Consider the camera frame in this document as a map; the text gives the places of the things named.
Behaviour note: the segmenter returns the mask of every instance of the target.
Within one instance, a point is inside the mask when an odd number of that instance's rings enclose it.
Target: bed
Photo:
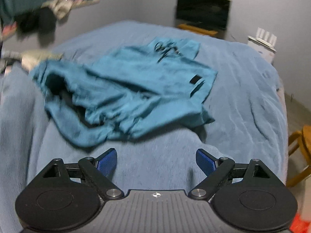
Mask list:
[[[241,43],[201,36],[170,27],[118,22],[80,35],[53,49],[76,63],[90,64],[112,50],[148,44],[155,37],[189,38],[201,43],[196,60],[218,71],[204,105],[215,121],[191,131],[176,124],[135,142],[107,141],[93,148],[68,143],[49,119],[43,96],[27,74],[14,66],[1,78],[0,217],[2,232],[21,229],[16,196],[53,158],[75,163],[116,148],[112,181],[128,189],[185,189],[205,178],[195,163],[203,148],[237,163],[261,159],[283,182],[287,175],[287,119],[284,91],[274,67]]]

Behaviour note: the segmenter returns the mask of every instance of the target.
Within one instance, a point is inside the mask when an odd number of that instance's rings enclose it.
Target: drawstring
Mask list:
[[[158,42],[156,45],[155,45],[155,51],[156,52],[161,52],[162,53],[162,57],[158,60],[157,63],[161,62],[161,60],[163,60],[164,57],[167,56],[168,52],[171,51],[171,50],[174,50],[174,52],[178,55],[181,55],[182,54],[179,52],[178,48],[176,46],[172,46],[174,43],[173,42],[169,42],[167,43],[166,46],[163,46],[163,42]]]

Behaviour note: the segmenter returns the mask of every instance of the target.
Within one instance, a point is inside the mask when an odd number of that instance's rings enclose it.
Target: wall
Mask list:
[[[232,0],[226,39],[261,27],[277,36],[275,68],[288,94],[311,109],[311,0]],[[140,21],[174,26],[176,0],[139,0]]]
[[[20,39],[15,35],[4,42],[4,48],[14,51],[49,49],[105,24],[136,19],[138,15],[136,2],[137,0],[101,0],[99,4],[72,10],[68,21],[57,25],[54,36],[50,34],[39,38],[37,34],[32,34]]]

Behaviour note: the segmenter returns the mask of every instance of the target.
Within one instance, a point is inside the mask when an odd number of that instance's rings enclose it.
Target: wooden chair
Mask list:
[[[300,148],[308,166],[301,173],[287,180],[287,187],[293,187],[311,175],[311,126],[305,125],[302,131],[296,131],[291,134],[288,138],[288,146],[296,140],[297,144],[289,151],[288,155],[292,155],[298,148]]]

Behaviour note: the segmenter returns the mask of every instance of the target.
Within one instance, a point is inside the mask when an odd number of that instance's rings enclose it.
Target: floor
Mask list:
[[[295,99],[285,94],[285,102],[287,107],[287,121],[289,134],[296,130],[301,130],[303,125],[311,125],[311,112]],[[299,150],[290,156],[288,160],[288,177],[293,177],[301,172],[307,163]],[[298,201],[299,212],[304,213],[303,216],[311,221],[311,178],[290,188]]]

